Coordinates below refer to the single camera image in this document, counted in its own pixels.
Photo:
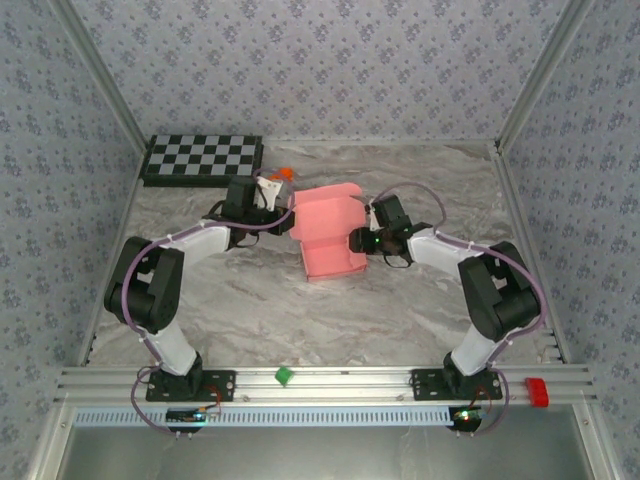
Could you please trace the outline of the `pink paper box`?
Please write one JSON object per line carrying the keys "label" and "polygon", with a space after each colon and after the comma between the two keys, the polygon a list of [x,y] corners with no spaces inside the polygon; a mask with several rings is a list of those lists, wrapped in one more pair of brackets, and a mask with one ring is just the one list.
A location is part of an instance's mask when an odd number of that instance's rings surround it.
{"label": "pink paper box", "polygon": [[307,280],[356,274],[368,266],[364,253],[349,247],[349,235],[365,225],[362,189],[341,183],[299,190],[294,199],[292,239],[300,243]]}

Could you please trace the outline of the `black and white chessboard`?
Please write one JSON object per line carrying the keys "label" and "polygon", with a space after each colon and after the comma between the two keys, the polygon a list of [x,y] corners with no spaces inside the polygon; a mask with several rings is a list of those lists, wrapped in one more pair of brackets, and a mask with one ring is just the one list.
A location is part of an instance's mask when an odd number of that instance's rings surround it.
{"label": "black and white chessboard", "polygon": [[224,188],[262,165],[260,136],[173,134],[151,138],[140,178],[146,187]]}

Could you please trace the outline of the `red plastic block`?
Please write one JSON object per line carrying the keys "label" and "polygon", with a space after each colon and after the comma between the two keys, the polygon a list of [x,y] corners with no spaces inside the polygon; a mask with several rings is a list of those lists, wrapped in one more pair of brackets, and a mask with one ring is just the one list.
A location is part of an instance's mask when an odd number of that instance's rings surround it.
{"label": "red plastic block", "polygon": [[527,377],[524,383],[530,405],[534,408],[547,408],[550,399],[545,380],[539,377]]}

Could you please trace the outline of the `grey metal sheet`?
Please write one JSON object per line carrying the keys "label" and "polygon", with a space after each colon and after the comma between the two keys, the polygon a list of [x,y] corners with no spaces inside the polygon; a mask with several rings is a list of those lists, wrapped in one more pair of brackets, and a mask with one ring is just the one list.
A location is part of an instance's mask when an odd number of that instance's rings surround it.
{"label": "grey metal sheet", "polygon": [[440,427],[213,428],[175,440],[146,428],[72,431],[56,480],[600,480],[554,416],[485,437]]}

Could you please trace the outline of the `aluminium table edge rail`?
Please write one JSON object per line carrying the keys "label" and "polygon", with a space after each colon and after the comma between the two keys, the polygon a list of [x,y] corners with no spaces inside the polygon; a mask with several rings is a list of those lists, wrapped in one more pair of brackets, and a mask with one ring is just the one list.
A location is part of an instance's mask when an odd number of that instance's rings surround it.
{"label": "aluminium table edge rail", "polygon": [[133,178],[130,182],[129,189],[127,191],[126,201],[124,204],[124,210],[122,215],[120,216],[118,229],[116,231],[116,235],[114,238],[113,246],[109,252],[109,256],[107,258],[107,262],[105,264],[104,275],[101,280],[101,283],[97,290],[96,300],[92,307],[91,313],[88,317],[88,324],[85,330],[83,341],[80,346],[79,353],[75,360],[74,365],[77,367],[84,367],[88,363],[88,359],[91,354],[92,345],[95,339],[96,329],[99,325],[99,320],[101,316],[101,311],[103,310],[103,299],[104,293],[108,286],[109,279],[111,278],[113,269],[117,263],[119,257],[119,251],[123,242],[123,238],[126,231],[126,226],[129,221],[129,217],[132,210],[132,204],[136,197],[136,191],[138,188],[139,176],[144,165],[146,158],[146,148],[143,148],[142,153],[138,157],[138,162],[136,165],[136,169],[133,174]]}
{"label": "aluminium table edge rail", "polygon": [[520,199],[518,188],[514,176],[511,172],[508,161],[502,154],[499,147],[492,145],[490,148],[491,159],[494,162],[498,181],[504,194],[506,208],[511,220],[516,243],[521,255],[529,267],[529,271],[535,276],[542,287],[547,304],[547,315],[544,324],[553,331],[556,338],[559,360],[563,363],[571,363],[571,353],[569,345],[564,336],[561,322],[555,308],[551,289],[547,280],[538,249],[535,245],[533,235],[528,224],[524,205]]}

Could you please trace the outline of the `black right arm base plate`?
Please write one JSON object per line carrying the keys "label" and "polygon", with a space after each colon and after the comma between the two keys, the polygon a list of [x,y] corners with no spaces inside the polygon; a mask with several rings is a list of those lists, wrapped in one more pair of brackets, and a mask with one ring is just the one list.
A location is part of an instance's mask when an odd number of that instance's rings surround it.
{"label": "black right arm base plate", "polygon": [[444,368],[414,369],[409,385],[416,401],[471,401],[476,395],[482,399],[503,398],[498,374],[488,370],[464,376]]}

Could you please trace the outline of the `wide aluminium base rail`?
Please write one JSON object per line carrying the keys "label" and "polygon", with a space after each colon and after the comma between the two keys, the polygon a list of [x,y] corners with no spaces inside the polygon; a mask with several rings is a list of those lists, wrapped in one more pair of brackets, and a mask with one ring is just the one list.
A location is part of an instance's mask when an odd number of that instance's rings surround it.
{"label": "wide aluminium base rail", "polygon": [[[414,369],[435,367],[301,367],[291,382],[282,387],[274,378],[275,367],[223,367],[236,372],[234,399],[224,404],[251,406],[288,405],[396,405],[426,402],[434,405],[467,405],[468,401],[416,401],[409,385]],[[584,365],[544,364],[501,366],[497,370],[503,391],[501,400],[482,399],[493,406],[505,400],[530,405],[524,380],[545,380],[550,406],[596,401],[589,369]],[[134,368],[74,367],[64,370],[54,393],[57,402],[71,404],[124,405],[132,397],[142,403],[150,376],[134,384]]]}

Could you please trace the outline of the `aluminium corner post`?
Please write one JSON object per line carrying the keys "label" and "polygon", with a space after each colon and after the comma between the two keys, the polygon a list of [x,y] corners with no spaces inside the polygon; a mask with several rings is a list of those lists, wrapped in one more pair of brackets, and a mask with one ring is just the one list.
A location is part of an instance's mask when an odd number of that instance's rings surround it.
{"label": "aluminium corner post", "polygon": [[146,151],[145,136],[72,0],[47,0],[47,2],[123,133],[139,154],[144,153]]}
{"label": "aluminium corner post", "polygon": [[567,0],[495,139],[498,154],[505,155],[512,147],[594,3],[595,0]]}

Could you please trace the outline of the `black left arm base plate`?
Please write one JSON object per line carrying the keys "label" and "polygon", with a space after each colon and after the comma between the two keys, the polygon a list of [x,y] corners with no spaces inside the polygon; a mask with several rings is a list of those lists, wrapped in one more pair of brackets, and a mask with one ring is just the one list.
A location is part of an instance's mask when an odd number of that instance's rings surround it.
{"label": "black left arm base plate", "polygon": [[175,376],[160,370],[151,374],[145,399],[148,402],[199,402],[234,399],[236,372],[202,370],[186,376]]}

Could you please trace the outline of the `aluminium frame leg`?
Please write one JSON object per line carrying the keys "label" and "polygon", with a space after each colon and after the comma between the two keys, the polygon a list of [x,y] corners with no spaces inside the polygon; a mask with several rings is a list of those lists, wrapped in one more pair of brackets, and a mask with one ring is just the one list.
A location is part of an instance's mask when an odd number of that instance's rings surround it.
{"label": "aluminium frame leg", "polygon": [[594,479],[625,480],[600,406],[578,403],[573,405],[573,411]]}
{"label": "aluminium frame leg", "polygon": [[63,404],[56,404],[50,409],[30,461],[26,480],[57,479],[75,413],[75,407]]}

